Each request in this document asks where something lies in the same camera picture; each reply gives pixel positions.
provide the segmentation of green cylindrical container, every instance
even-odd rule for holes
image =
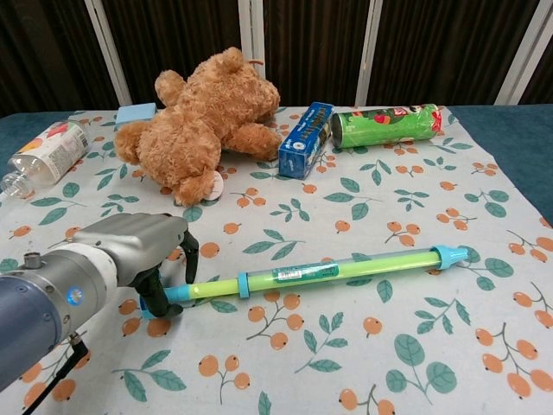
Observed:
[[[441,128],[442,115],[434,104],[337,112],[332,118],[334,146],[340,149],[426,140]]]

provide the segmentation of bottle cap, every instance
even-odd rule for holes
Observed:
[[[33,191],[29,178],[19,171],[8,173],[0,183],[2,191],[9,196],[27,197]]]
[[[438,252],[440,255],[440,264],[439,270],[446,270],[451,265],[464,261],[468,258],[468,251],[466,248],[449,248],[444,245],[436,245],[432,248],[432,251]]]

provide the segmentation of teddy bear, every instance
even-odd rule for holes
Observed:
[[[239,49],[211,56],[186,81],[163,71],[155,88],[165,109],[150,121],[121,127],[115,150],[171,188],[176,203],[194,205],[211,194],[221,149],[277,158],[281,138],[262,123],[278,108],[280,95]]]

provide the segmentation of teddy bear ear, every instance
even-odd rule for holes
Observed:
[[[217,62],[220,70],[226,73],[235,73],[245,64],[242,52],[235,47],[228,48],[220,54]]]

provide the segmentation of blue box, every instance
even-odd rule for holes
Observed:
[[[330,137],[334,106],[314,102],[278,149],[278,174],[305,179]]]
[[[156,103],[128,105],[119,107],[118,114],[115,117],[115,131],[128,123],[134,121],[149,121],[156,115]]]

